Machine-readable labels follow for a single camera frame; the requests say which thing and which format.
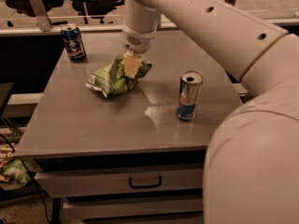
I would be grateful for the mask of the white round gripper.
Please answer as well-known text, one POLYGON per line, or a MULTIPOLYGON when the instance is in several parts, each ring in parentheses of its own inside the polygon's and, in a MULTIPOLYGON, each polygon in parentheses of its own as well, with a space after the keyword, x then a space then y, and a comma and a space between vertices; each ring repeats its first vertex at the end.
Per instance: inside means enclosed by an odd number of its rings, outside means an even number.
POLYGON ((156 36, 157 26, 144 25, 141 23, 122 26, 121 42, 129 50, 123 55, 124 74, 129 78, 135 78, 142 63, 139 54, 146 53, 156 36))

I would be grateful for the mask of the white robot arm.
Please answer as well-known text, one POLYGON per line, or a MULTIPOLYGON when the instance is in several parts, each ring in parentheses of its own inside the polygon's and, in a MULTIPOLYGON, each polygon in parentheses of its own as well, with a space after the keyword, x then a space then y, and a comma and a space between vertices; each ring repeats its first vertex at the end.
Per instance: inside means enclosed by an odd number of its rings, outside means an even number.
POLYGON ((299 224, 298 37, 221 0, 133 0, 163 13, 252 94, 210 139, 204 224, 299 224))

